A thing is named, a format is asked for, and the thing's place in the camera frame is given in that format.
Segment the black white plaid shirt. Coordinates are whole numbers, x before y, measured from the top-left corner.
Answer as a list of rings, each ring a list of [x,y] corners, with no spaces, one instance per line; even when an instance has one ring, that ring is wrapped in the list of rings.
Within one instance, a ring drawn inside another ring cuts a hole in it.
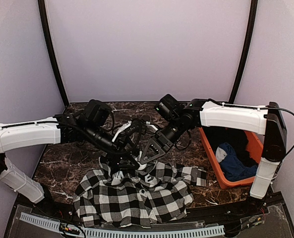
[[[170,212],[193,202],[191,186],[206,186],[203,167],[155,162],[142,171],[113,173],[107,159],[99,158],[99,169],[89,171],[78,185],[73,206],[86,227],[134,225],[124,217],[129,202],[160,199]]]

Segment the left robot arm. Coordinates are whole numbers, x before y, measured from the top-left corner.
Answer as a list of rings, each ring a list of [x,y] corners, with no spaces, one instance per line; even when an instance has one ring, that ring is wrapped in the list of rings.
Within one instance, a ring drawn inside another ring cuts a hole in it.
[[[0,123],[0,181],[14,192],[26,197],[47,216],[58,212],[49,189],[31,179],[6,155],[9,151],[40,147],[48,144],[68,144],[87,141],[112,156],[126,156],[137,147],[137,143],[126,142],[121,136],[127,129],[141,129],[130,121],[119,127],[112,135],[112,129],[103,127],[108,117],[113,117],[112,108],[99,100],[90,100],[84,109],[75,114],[59,114],[45,119]]]

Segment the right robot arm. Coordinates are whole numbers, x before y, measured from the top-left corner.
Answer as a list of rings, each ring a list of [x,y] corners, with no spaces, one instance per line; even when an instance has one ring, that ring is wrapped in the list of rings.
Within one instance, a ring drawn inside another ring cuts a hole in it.
[[[275,102],[266,106],[245,106],[213,99],[193,99],[184,105],[170,94],[161,98],[154,108],[168,121],[168,125],[158,129],[148,140],[139,158],[142,165],[167,154],[187,130],[196,127],[224,127],[263,135],[263,149],[250,197],[241,205],[241,211],[246,215],[252,215],[259,209],[260,199],[265,197],[275,174],[289,154],[287,128],[281,113],[283,108]]]

